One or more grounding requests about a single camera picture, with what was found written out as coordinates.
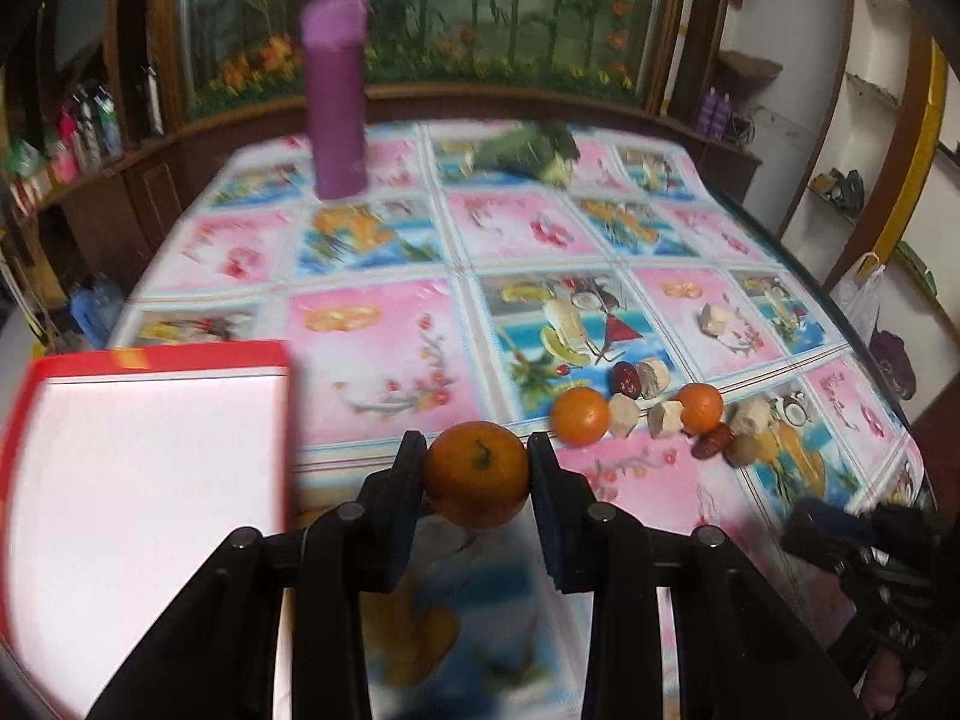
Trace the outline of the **person's right hand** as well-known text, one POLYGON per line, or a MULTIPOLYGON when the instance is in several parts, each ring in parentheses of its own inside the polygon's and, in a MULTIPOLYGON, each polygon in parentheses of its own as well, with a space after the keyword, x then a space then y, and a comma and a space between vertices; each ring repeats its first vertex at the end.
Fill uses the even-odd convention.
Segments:
POLYGON ((862 707, 869 718, 924 718, 924 683, 928 673, 907 668, 900 656, 878 649, 862 681, 862 707))

